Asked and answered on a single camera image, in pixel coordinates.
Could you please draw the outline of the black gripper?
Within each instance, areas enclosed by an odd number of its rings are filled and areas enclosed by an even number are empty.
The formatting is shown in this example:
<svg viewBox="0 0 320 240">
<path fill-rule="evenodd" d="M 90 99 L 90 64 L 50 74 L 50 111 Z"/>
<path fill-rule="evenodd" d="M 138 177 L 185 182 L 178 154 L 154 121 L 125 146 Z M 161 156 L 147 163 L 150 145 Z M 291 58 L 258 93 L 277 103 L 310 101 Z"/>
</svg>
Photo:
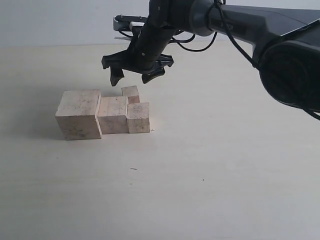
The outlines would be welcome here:
<svg viewBox="0 0 320 240">
<path fill-rule="evenodd" d="M 102 57 L 102 68 L 110 68 L 110 83 L 115 87 L 125 77 L 123 70 L 142 74 L 143 84 L 163 76 L 163 67 L 174 64 L 173 57 L 163 54 L 176 33 L 171 26 L 156 27 L 148 20 L 126 50 Z"/>
</svg>

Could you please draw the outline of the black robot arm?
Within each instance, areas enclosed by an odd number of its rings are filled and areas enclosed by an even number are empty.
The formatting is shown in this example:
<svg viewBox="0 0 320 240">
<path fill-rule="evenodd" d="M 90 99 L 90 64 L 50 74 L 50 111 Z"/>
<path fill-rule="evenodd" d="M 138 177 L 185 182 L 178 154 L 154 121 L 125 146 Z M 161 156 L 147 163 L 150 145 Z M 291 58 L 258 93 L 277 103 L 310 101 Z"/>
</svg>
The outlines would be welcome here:
<svg viewBox="0 0 320 240">
<path fill-rule="evenodd" d="M 148 83 L 173 65 L 164 54 L 175 36 L 224 34 L 234 46 L 253 47 L 243 56 L 258 70 L 261 82 L 278 102 L 320 117 L 320 12 L 228 5 L 224 0 L 151 0 L 147 17 L 117 15 L 115 31 L 131 32 L 126 50 L 103 56 L 110 82 L 117 85 L 124 71 L 141 74 Z"/>
</svg>

